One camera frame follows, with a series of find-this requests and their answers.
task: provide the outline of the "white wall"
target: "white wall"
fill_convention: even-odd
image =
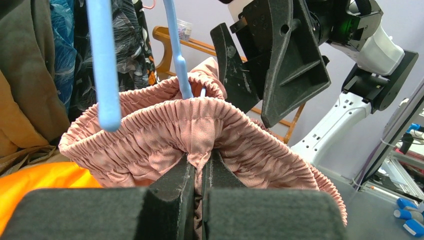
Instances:
[[[174,1],[177,17],[193,23],[191,37],[202,42],[212,44],[210,30],[220,23],[225,22],[230,26],[233,22],[227,6],[218,0]],[[144,4],[150,5],[151,2],[144,0]],[[376,112],[358,123],[328,151],[322,165],[347,178],[355,176],[379,142],[383,128],[395,110],[396,104],[408,97],[424,77],[424,2],[422,0],[379,0],[378,4],[384,11],[382,26],[387,34],[393,36],[393,41],[404,49],[418,52],[420,58],[394,104],[385,111]],[[145,13],[150,32],[155,26],[167,26],[165,8],[161,0],[158,0],[154,9],[145,10]],[[162,44],[154,39],[151,39],[151,44],[158,64],[163,54]],[[294,145],[301,140],[328,112],[341,92],[343,81],[354,65],[350,58],[328,45],[322,45],[320,49],[322,54],[328,56],[331,61],[327,69],[332,84],[306,104],[289,145]],[[182,50],[188,69],[195,67],[208,57],[207,54],[186,47]],[[284,136],[286,130],[283,127],[274,127],[273,131]]]

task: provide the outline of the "clear plastic container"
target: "clear plastic container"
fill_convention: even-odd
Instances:
[[[188,42],[192,35],[193,24],[177,19],[179,39]]]

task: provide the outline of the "dark patterned garment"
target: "dark patterned garment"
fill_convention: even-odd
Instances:
[[[111,0],[113,33],[119,91],[142,89],[157,83],[143,4],[132,0]],[[75,0],[74,47],[78,55],[69,119],[73,121],[97,102],[93,76],[93,56],[84,0]]]
[[[69,111],[74,86],[74,0],[50,0],[54,37],[54,84],[57,96]]]

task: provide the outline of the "hanging clothes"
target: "hanging clothes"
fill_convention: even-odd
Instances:
[[[14,101],[11,87],[0,71],[0,176],[13,163],[4,157],[18,149],[46,146],[49,142],[41,136]]]
[[[13,101],[47,143],[59,138],[70,126],[54,83],[55,44],[50,15],[49,0],[0,3],[0,71],[4,76],[0,81],[7,81]],[[3,113],[13,106],[4,106],[0,111]],[[2,114],[1,117],[17,127],[18,122],[13,122],[11,116]],[[32,134],[38,139],[37,145],[44,142],[25,129],[28,128],[14,134],[21,138]]]
[[[137,16],[132,0],[111,0],[111,6],[119,90],[123,92],[142,89],[156,84],[156,70],[148,38],[146,18]],[[69,113],[71,120],[79,117],[83,111],[97,102],[93,56],[84,1],[75,0],[74,10],[74,46],[78,56]]]
[[[68,112],[77,57],[77,50],[74,48],[74,0],[50,0],[50,10],[55,51],[54,84],[57,96]]]
[[[145,58],[145,67],[147,69],[148,83],[154,85],[159,82],[159,77],[156,72],[155,60],[152,53],[152,45],[150,43],[149,29],[147,28],[146,15],[143,7],[143,2],[141,0],[137,1],[135,4],[135,13],[137,15],[138,24],[142,30],[142,41],[141,49]]]

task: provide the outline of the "brown jacket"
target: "brown jacket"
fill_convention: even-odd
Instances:
[[[22,113],[50,142],[66,132],[70,123],[53,81],[55,43],[49,0],[0,1],[0,29],[0,71],[5,77],[0,81],[6,79]],[[0,116],[4,118],[3,124],[14,124],[14,116],[3,105]],[[22,127],[15,134],[24,137],[34,132],[29,133]],[[9,136],[7,138],[18,146]]]

